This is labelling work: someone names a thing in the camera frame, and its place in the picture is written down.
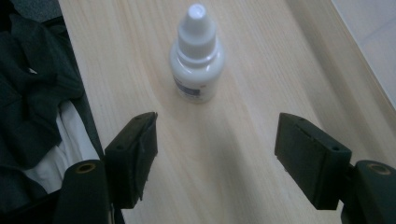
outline white bottle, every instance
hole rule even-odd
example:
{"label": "white bottle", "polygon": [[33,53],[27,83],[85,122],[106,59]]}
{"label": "white bottle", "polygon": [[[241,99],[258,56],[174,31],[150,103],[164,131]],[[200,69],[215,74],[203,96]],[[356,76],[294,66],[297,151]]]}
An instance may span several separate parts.
{"label": "white bottle", "polygon": [[224,49],[216,37],[216,25],[207,16],[204,6],[190,6],[178,26],[170,64],[177,90],[183,98],[203,103],[215,95],[224,66]]}

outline wooden table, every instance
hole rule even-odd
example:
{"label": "wooden table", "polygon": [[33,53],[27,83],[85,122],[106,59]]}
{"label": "wooden table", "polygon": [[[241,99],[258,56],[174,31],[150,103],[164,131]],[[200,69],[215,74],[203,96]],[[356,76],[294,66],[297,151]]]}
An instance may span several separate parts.
{"label": "wooden table", "polygon": [[226,65],[203,105],[177,95],[169,49],[191,0],[60,0],[103,147],[156,111],[159,155],[127,223],[340,223],[274,155],[280,112],[396,166],[396,116],[330,0],[201,1]]}

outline white cloth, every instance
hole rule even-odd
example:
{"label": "white cloth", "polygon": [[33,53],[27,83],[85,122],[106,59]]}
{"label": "white cloth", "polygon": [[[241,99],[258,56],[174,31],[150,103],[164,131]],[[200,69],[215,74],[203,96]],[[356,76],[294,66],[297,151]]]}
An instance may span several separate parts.
{"label": "white cloth", "polygon": [[70,166],[79,161],[99,160],[84,123],[71,102],[59,106],[56,124],[62,137],[61,144],[53,147],[36,167],[23,171],[47,193],[61,188],[64,172]]}

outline dark clothing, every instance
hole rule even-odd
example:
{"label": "dark clothing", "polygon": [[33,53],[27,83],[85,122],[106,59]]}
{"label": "dark clothing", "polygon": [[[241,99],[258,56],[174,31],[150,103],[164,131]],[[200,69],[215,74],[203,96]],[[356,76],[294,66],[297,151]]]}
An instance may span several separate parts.
{"label": "dark clothing", "polygon": [[65,26],[47,28],[18,15],[10,21],[0,32],[0,215],[47,194],[21,170],[62,141],[56,125],[62,101],[75,104],[103,157]]}
{"label": "dark clothing", "polygon": [[8,0],[0,0],[0,32],[11,30],[11,20],[9,14],[17,14],[14,5]]}

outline bottle cap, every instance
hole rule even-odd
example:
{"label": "bottle cap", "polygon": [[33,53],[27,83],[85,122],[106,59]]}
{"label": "bottle cap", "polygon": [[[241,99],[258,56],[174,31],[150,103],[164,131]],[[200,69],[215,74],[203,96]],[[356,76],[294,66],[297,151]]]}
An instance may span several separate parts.
{"label": "bottle cap", "polygon": [[201,4],[190,6],[178,26],[177,55],[183,63],[210,62],[217,52],[216,25]]}

